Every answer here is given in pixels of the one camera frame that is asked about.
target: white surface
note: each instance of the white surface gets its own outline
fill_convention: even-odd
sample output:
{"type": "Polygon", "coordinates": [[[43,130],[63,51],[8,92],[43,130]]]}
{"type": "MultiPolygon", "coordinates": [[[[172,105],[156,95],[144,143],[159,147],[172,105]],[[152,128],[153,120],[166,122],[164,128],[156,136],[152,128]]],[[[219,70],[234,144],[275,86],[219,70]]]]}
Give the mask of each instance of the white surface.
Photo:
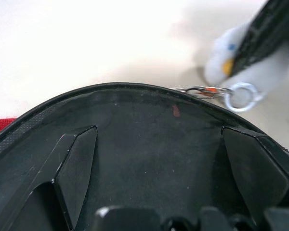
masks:
{"type": "MultiPolygon", "coordinates": [[[[179,87],[263,0],[0,0],[0,117],[112,81],[179,87]]],[[[289,148],[289,78],[242,114],[289,148]]]]}

